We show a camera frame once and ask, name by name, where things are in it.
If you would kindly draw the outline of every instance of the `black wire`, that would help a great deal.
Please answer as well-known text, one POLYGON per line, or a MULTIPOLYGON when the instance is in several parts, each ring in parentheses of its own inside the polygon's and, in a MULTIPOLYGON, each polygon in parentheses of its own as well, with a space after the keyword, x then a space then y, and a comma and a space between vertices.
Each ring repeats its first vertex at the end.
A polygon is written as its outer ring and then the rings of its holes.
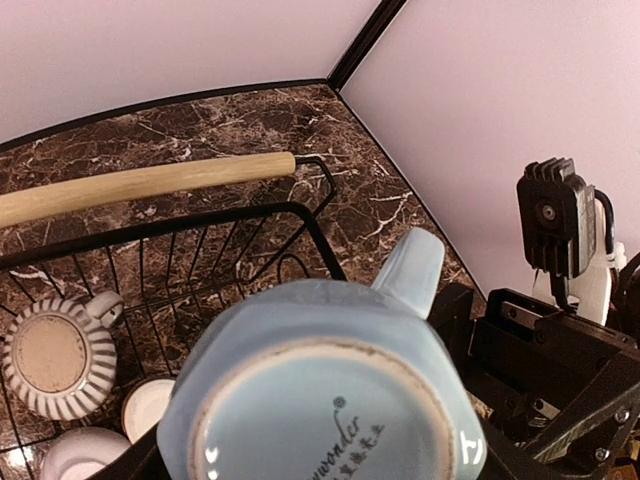
POLYGON ((604 218, 606 224, 606 232, 604 243, 607 250, 607 255, 611 255, 614 249, 614 238, 615 238, 615 224, 613 220, 613 205, 611 204, 611 200, 607 197, 607 194, 601 190, 596 189, 596 200, 599 200, 604 207, 604 218))

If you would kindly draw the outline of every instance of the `mug handle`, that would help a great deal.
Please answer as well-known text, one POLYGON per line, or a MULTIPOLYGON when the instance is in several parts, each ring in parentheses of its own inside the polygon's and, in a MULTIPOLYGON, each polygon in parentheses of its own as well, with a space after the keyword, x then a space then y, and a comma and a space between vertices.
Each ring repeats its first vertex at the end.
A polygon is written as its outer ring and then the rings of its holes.
POLYGON ((438 291, 444 255, 444 244, 438 237, 412 228, 391 251, 371 288, 426 319, 438 291))
POLYGON ((116 292, 102 292, 84 306, 89 316, 97 318, 104 328, 111 327, 122 315, 124 299, 116 292))

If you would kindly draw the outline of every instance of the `pink wall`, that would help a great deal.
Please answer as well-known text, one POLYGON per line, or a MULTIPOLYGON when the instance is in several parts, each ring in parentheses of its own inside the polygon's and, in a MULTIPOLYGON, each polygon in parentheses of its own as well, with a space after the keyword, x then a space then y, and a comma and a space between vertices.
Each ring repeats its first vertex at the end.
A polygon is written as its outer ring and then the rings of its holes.
POLYGON ((640 3, 409 0, 343 90, 485 291, 529 292, 515 185, 571 156, 640 250, 640 3))
POLYGON ((0 142, 91 113, 326 77, 378 0, 25 0, 0 13, 0 142))

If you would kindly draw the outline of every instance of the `cup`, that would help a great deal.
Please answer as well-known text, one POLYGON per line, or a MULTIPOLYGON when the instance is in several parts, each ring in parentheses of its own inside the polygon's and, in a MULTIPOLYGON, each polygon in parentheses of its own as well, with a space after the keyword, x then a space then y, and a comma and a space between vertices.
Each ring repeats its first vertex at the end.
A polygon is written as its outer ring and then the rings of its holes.
POLYGON ((482 426, 425 322, 444 256, 414 229, 371 288, 301 280, 223 312, 156 431, 171 477, 478 478, 482 426))
POLYGON ((105 428, 82 427, 56 440, 41 465, 40 480, 84 480, 122 455, 131 444, 105 428))
POLYGON ((62 298, 27 307, 5 335, 5 382, 30 410, 74 420, 96 410, 116 377, 116 348, 107 330, 124 309, 115 292, 85 305, 62 298))
POLYGON ((135 386, 122 404, 122 430, 131 443, 140 440, 167 410, 174 378, 152 378, 135 386))

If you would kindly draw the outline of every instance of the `countertop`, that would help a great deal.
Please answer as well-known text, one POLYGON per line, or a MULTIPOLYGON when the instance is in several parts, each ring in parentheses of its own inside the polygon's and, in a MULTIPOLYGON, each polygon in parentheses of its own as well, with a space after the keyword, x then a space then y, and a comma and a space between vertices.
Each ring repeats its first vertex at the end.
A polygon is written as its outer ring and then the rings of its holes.
MULTIPOLYGON (((142 166, 272 151, 291 151, 298 159, 320 158, 329 167, 337 184, 337 196, 319 215, 318 222, 348 280, 369 284, 396 242, 408 229, 418 226, 436 234, 447 245, 441 286, 455 281, 475 288, 460 259, 394 165, 325 85, 193 100, 57 133, 0 152, 0 185, 2 193, 7 193, 142 166)), ((0 230, 0 255, 211 210, 285 200, 298 201, 313 209, 327 191, 328 185, 315 166, 301 166, 292 177, 181 192, 6 228, 0 230)), ((252 245, 272 253, 278 239, 297 228, 296 221, 286 215, 279 217, 270 230, 264 227, 260 233, 264 238, 258 236, 252 245)), ((231 228, 225 225, 216 233, 210 232, 209 243, 217 245, 229 238, 231 228)), ((238 227, 240 234, 242 231, 242 226, 238 227)), ((193 252, 198 236, 187 231, 177 238, 175 265, 171 270, 171 275, 176 276, 187 268, 189 262, 180 258, 186 259, 193 252)), ((150 239, 145 245, 148 266, 144 288, 162 290, 162 278, 153 272, 154 268, 162 270, 166 264, 167 239, 150 239)), ((142 300, 139 270, 135 267, 139 248, 137 244, 127 244, 111 249, 118 265, 119 288, 130 305, 142 300)), ((309 238, 303 236, 288 252, 305 263, 311 276, 327 276, 309 238)), ((215 255, 213 251, 203 253, 203 261, 208 263, 215 255)), ((264 255, 254 251, 253 257, 246 256, 235 265, 236 273, 239 276, 255 273, 264 264, 263 258, 264 255)), ((79 257, 82 268, 97 272, 86 279, 92 290, 113 288, 101 274, 107 271, 107 260, 99 255, 79 257)), ((302 276, 301 268, 295 264, 285 267, 285 271, 285 280, 302 276)), ((73 266, 51 265, 47 273, 66 296, 87 297, 73 266)), ((7 273, 0 276, 0 286, 12 282, 7 273)), ((14 277, 36 300, 55 293, 38 265, 15 269, 14 277)), ((185 297, 177 305, 167 303, 130 312, 127 321, 113 332, 119 355, 117 386, 100 411, 81 421, 48 421, 29 412, 10 391, 6 392, 9 408, 0 398, 0 470, 4 478, 29 478, 29 472, 35 475, 51 439, 62 431, 87 424, 119 430, 120 409, 134 385, 148 376, 177 374, 208 323, 199 317, 204 315, 210 320, 208 317, 212 318, 242 295, 277 283, 276 277, 275 269, 270 269, 245 286, 244 291, 222 289, 214 296, 185 297), (19 438, 14 434, 9 411, 19 438)), ((480 295, 477 297, 476 313, 482 308, 480 295)), ((24 308, 26 301, 15 285, 13 289, 0 290, 0 303, 13 311, 24 308)), ((6 328, 11 316, 2 312, 0 320, 6 328)))

